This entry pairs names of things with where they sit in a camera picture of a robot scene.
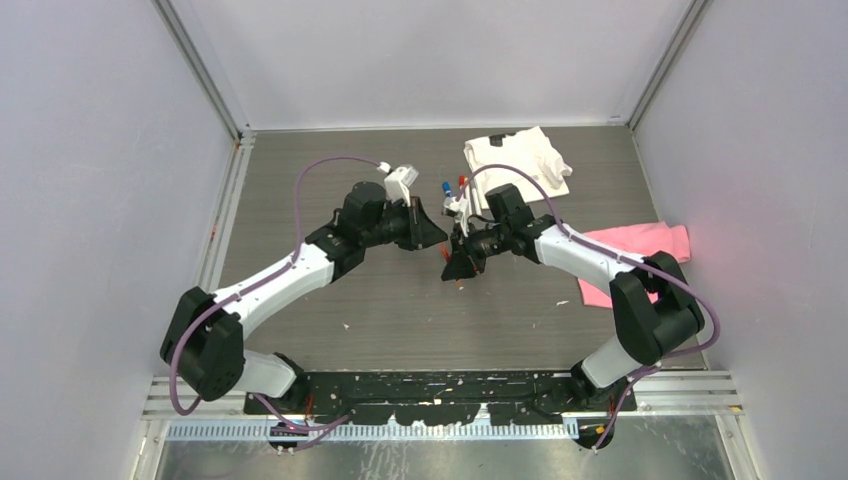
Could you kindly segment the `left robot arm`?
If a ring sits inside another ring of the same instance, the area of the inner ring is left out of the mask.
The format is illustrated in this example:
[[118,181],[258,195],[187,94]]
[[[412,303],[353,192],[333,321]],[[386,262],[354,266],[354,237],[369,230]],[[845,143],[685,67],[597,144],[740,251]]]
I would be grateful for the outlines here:
[[245,340],[295,300],[341,279],[368,249],[393,244],[418,251],[447,241],[419,197],[392,199],[375,182],[359,182],[332,220],[285,258],[215,292],[195,286],[176,305],[160,347],[173,380],[184,380],[205,402],[232,390],[259,393],[284,413],[300,410],[307,387],[283,355],[259,354]]

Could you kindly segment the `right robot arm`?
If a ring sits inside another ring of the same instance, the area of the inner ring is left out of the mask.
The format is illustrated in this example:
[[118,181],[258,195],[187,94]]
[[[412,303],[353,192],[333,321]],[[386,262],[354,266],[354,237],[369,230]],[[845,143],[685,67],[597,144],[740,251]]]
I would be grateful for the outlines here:
[[611,386],[657,365],[703,329],[704,315],[669,253],[616,250],[560,226],[550,214],[536,216],[514,185],[489,192],[487,202],[491,218],[476,228],[470,202],[446,198],[444,211],[454,227],[443,280],[473,278],[484,272],[488,258],[510,252],[565,271],[611,300],[614,336],[575,364],[565,382],[569,400],[580,407],[600,407]]

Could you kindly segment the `white acrylic marker grey tip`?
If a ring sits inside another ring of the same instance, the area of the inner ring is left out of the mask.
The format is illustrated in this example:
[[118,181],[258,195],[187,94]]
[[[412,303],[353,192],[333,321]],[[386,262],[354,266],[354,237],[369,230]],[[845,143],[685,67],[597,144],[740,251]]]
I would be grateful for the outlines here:
[[471,203],[471,210],[474,215],[481,215],[482,209],[480,201],[478,200],[478,195],[476,193],[476,189],[473,186],[468,187],[469,199]]

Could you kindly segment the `orange brown gel pen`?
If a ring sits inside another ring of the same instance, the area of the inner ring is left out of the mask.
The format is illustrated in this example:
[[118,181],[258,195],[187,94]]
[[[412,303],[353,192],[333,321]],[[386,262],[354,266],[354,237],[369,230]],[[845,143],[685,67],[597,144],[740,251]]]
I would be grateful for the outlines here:
[[[440,251],[441,251],[442,257],[443,257],[443,259],[444,259],[444,261],[445,261],[445,264],[448,264],[448,263],[450,262],[450,260],[451,260],[451,254],[450,254],[450,252],[449,252],[449,250],[448,250],[448,248],[447,248],[447,246],[446,246],[446,244],[445,244],[445,243],[441,243],[441,244],[440,244]],[[462,284],[462,282],[461,282],[460,280],[455,280],[455,281],[454,281],[454,284],[456,285],[456,287],[457,287],[457,289],[458,289],[458,290],[463,290],[463,289],[464,289],[464,286],[463,286],[463,284]]]

